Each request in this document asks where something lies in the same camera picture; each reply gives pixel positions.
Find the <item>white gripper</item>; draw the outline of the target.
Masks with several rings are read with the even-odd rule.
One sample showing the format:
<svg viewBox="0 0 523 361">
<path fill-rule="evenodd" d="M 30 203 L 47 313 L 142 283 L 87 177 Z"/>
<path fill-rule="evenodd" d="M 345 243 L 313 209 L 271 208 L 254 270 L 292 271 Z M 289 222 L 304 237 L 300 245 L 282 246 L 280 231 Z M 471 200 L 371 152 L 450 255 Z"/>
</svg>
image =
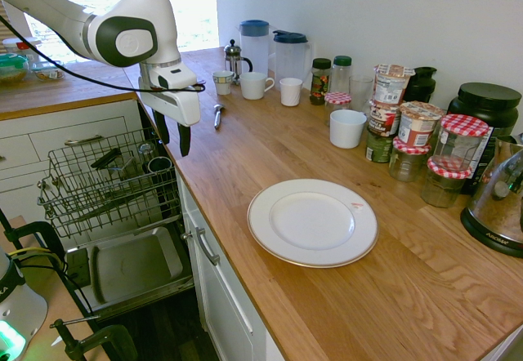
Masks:
<svg viewBox="0 0 523 361">
<path fill-rule="evenodd" d="M 154 121 L 158 130 L 159 139 L 167 145 L 170 141 L 169 130 L 165 116 L 178 122 L 179 149 L 182 157 L 190 152 L 191 127 L 200 121 L 199 95 L 195 92 L 147 92 L 145 89 L 137 91 L 141 101 L 154 110 Z"/>
</svg>

